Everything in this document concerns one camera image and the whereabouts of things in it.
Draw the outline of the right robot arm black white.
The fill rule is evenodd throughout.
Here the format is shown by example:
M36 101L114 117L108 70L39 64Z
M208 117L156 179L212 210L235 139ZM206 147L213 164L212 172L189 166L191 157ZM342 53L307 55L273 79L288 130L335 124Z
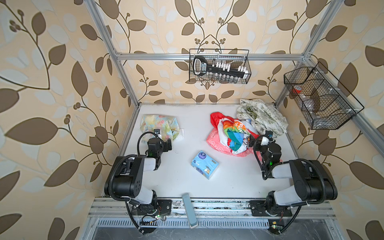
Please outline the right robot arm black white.
M250 201L254 217L290 217L287 223L273 222L269 232L282 235L291 226L303 206L319 205L335 200L337 187L319 161L306 159L281 161L282 149L272 138L270 131L257 138L250 136L250 147L261 169L262 179L288 179L292 185L278 191L270 191L264 202Z

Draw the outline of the pastel floral cloth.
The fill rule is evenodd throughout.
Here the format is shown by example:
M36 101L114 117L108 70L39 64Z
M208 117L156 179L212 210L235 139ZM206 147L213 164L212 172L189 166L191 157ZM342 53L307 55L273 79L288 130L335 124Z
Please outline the pastel floral cloth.
M176 117L163 115L143 115L140 130L154 132L160 130L158 134L163 141L170 139L172 142L184 139L184 129L180 128Z

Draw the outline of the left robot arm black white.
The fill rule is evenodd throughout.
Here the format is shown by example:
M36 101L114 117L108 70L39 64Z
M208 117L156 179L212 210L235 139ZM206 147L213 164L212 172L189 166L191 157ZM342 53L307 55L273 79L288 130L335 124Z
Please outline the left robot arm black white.
M155 221L171 214L172 200L159 200L156 191L143 186L144 172L158 170L162 154L171 150L172 141L162 140L159 129L144 132L138 153L116 157L105 183L105 195L125 203L133 225L143 235L154 231L150 226Z

